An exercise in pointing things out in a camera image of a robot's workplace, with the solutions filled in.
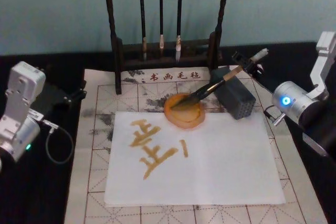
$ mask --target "black cable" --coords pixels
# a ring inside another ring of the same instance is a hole
[[[69,139],[70,139],[70,142],[71,142],[71,151],[70,151],[69,156],[68,156],[64,161],[57,161],[57,160],[55,160],[55,159],[52,158],[52,156],[51,156],[51,154],[50,154],[50,151],[49,151],[49,147],[48,147],[48,145],[49,145],[49,141],[50,141],[50,136],[51,136],[51,135],[53,134],[53,132],[54,132],[54,128],[51,128],[51,130],[49,131],[49,134],[48,134],[48,136],[47,136],[47,140],[46,140],[46,152],[47,152],[47,156],[48,156],[48,158],[49,158],[52,162],[54,162],[54,163],[57,164],[57,165],[63,165],[63,164],[65,164],[66,162],[68,162],[68,161],[71,159],[75,147],[74,147],[73,139],[72,139],[72,136],[70,135],[70,133],[67,132],[65,129],[63,129],[62,127],[58,127],[58,129],[60,129],[61,131],[63,131],[63,132],[69,137]]]
[[[270,120],[275,120],[274,116],[272,116],[267,110],[269,110],[270,108],[274,107],[274,105],[268,106],[267,108],[265,108],[264,110],[264,115],[270,119]]]

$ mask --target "orange ink dish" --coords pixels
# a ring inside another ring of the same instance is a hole
[[[168,121],[183,129],[194,128],[205,120],[204,106],[200,102],[186,111],[171,110],[171,106],[188,95],[187,93],[173,95],[164,104],[164,114]]]

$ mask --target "blue led light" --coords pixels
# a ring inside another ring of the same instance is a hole
[[[289,97],[284,97],[283,99],[282,99],[282,104],[283,105],[288,105],[290,103],[290,98]]]

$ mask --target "yellow ink stroke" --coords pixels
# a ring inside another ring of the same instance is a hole
[[[148,148],[147,146],[142,147],[142,149],[148,154],[148,157],[151,157],[154,159],[153,163],[148,162],[148,160],[144,157],[140,159],[140,162],[143,162],[147,166],[147,171],[145,175],[143,176],[143,179],[147,179],[149,175],[152,173],[152,171],[158,167],[160,164],[162,164],[167,158],[173,156],[176,152],[178,152],[178,149],[176,148],[170,148],[168,151],[166,151],[161,157],[158,157],[158,151],[160,150],[160,147],[157,145],[153,149]]]
[[[140,127],[141,131],[143,132],[143,134],[140,134],[139,131],[135,131],[133,133],[135,135],[135,139],[130,144],[131,147],[144,146],[148,142],[152,141],[152,139],[148,138],[148,137],[156,134],[157,132],[159,132],[161,130],[160,127],[155,126],[150,131],[148,131],[149,127],[151,127],[152,125],[150,123],[146,124],[146,119],[141,119],[141,120],[134,121],[134,122],[131,123],[131,125],[132,126],[138,125]]]
[[[188,157],[188,149],[185,140],[184,139],[180,140],[180,143],[182,144],[184,157]]]

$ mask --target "chinese character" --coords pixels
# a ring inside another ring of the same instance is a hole
[[[147,146],[142,147],[142,149],[147,153],[148,157],[154,159],[153,163],[148,162],[148,160],[144,157],[142,157],[139,161],[144,162],[147,166],[147,171],[145,175],[143,176],[143,179],[147,179],[148,176],[151,174],[151,172],[158,167],[160,164],[162,164],[167,158],[173,156],[176,152],[178,152],[178,149],[176,148],[170,148],[168,151],[166,151],[161,157],[158,157],[158,151],[160,150],[160,147],[157,145],[153,149],[148,148]]]
[[[157,132],[161,130],[160,127],[155,126],[150,131],[148,131],[149,127],[151,127],[152,125],[150,123],[149,124],[145,124],[145,123],[146,123],[146,119],[134,121],[131,123],[132,126],[138,125],[141,131],[143,132],[143,134],[140,134],[139,131],[135,131],[133,133],[135,135],[135,139],[133,143],[130,145],[131,147],[143,146],[147,144],[148,142],[152,141],[152,139],[151,138],[146,139],[146,138],[156,134]]]
[[[151,80],[156,81],[158,77],[156,77],[156,74],[152,74]]]
[[[182,145],[182,148],[183,148],[183,155],[184,157],[188,157],[188,149],[187,149],[187,145],[185,143],[185,140],[180,140],[180,143]]]
[[[191,73],[191,77],[194,78],[194,79],[198,79],[198,78],[200,78],[200,76],[198,75],[197,72],[192,72],[192,73]]]
[[[163,77],[164,80],[167,80],[167,79],[172,79],[173,76],[170,74],[170,73],[167,73],[165,77]]]
[[[179,73],[178,75],[179,76],[177,76],[177,77],[180,78],[180,79],[187,79],[187,77],[183,76],[183,72]]]

